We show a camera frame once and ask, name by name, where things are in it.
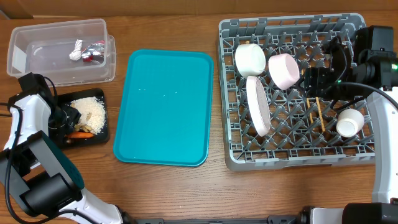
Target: blue tray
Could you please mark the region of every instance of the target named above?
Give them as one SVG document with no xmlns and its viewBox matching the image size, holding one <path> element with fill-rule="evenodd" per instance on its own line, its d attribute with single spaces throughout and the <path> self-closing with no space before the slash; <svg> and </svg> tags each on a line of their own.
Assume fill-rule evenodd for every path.
<svg viewBox="0 0 398 224">
<path fill-rule="evenodd" d="M 213 61 L 137 50 L 129 59 L 113 151 L 123 162 L 199 166 L 207 158 Z"/>
</svg>

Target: gray dish rack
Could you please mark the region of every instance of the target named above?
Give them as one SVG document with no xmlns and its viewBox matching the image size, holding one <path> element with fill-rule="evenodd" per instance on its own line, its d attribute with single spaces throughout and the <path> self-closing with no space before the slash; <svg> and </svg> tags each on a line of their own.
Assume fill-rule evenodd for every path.
<svg viewBox="0 0 398 224">
<path fill-rule="evenodd" d="M 227 19 L 220 22 L 218 68 L 225 159 L 229 169 L 374 163 L 373 126 L 366 100 L 352 106 L 364 113 L 364 128 L 352 138 L 344 138 L 336 132 L 337 114 L 330 109 L 330 102 L 320 98 L 326 127 L 323 133 L 316 99 L 309 98 L 310 106 L 307 106 L 307 99 L 295 88 L 278 89 L 271 80 L 268 66 L 258 78 L 266 91 L 271 130 L 264 137 L 258 136 L 250 118 L 246 79 L 239 74 L 234 61 L 234 52 L 239 44 L 255 43 L 264 49 L 267 63 L 273 55 L 288 53 L 296 59 L 301 71 L 309 66 L 328 67 L 328 60 L 321 51 L 322 44 L 338 35 L 349 46 L 353 56 L 355 31 L 363 27 L 366 27 L 363 17 L 355 13 Z"/>
</svg>

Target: white cup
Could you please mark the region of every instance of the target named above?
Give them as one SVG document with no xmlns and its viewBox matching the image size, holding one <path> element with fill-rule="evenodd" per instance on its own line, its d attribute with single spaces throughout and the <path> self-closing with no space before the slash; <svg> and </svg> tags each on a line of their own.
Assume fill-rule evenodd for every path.
<svg viewBox="0 0 398 224">
<path fill-rule="evenodd" d="M 354 109 L 347 109 L 338 115 L 336 129 L 337 132 L 346 138 L 353 137 L 363 128 L 365 119 L 361 112 Z"/>
<path fill-rule="evenodd" d="M 286 90 L 300 78 L 297 62 L 290 54 L 272 56 L 268 61 L 268 70 L 275 85 Z"/>
<path fill-rule="evenodd" d="M 266 56 L 257 44 L 242 44 L 236 49 L 235 64 L 244 78 L 260 75 L 266 69 Z"/>
</svg>

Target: clear plastic container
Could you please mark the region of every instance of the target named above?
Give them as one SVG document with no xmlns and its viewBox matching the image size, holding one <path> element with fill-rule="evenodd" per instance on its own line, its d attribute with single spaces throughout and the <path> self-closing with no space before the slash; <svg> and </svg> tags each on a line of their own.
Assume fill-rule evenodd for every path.
<svg viewBox="0 0 398 224">
<path fill-rule="evenodd" d="M 77 39 L 82 50 L 104 40 L 104 60 L 69 59 Z M 110 82 L 115 77 L 116 49 L 103 19 L 56 22 L 17 27 L 12 31 L 7 73 L 19 78 L 29 72 L 49 77 L 56 86 Z"/>
</svg>

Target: carrot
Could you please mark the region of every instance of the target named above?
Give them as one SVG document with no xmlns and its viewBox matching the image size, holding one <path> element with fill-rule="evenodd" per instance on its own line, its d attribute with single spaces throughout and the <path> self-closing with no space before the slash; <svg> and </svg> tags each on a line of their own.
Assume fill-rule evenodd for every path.
<svg viewBox="0 0 398 224">
<path fill-rule="evenodd" d="M 68 138 L 70 139 L 76 139 L 76 138 L 92 138 L 94 137 L 94 134 L 91 133 L 82 133 L 82 132 L 78 132 L 75 131 L 74 133 L 71 133 L 68 135 Z"/>
</svg>

